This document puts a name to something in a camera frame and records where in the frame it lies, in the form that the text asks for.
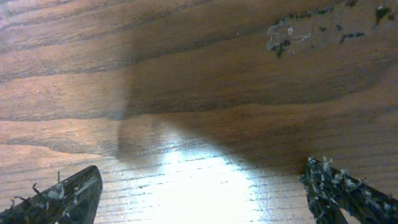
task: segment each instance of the peeling finish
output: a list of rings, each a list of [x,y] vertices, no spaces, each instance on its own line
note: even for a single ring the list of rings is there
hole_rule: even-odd
[[[387,0],[384,3],[393,6],[392,1]],[[270,26],[266,48],[275,51],[280,58],[282,55],[320,50],[326,45],[346,44],[348,40],[373,35],[378,29],[394,30],[397,26],[391,24],[391,21],[394,21],[395,14],[391,12],[397,9],[387,6],[378,7],[375,2],[369,1],[346,1],[324,9],[290,13],[277,24]],[[376,26],[374,20],[364,19],[375,16],[375,12]],[[389,20],[379,25],[384,17]],[[280,44],[285,40],[290,41],[288,47]]]

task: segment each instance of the wooden table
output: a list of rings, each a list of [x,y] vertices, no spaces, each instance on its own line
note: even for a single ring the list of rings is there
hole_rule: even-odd
[[[0,0],[0,209],[96,165],[96,223],[313,223],[309,156],[398,194],[397,2],[339,2]]]

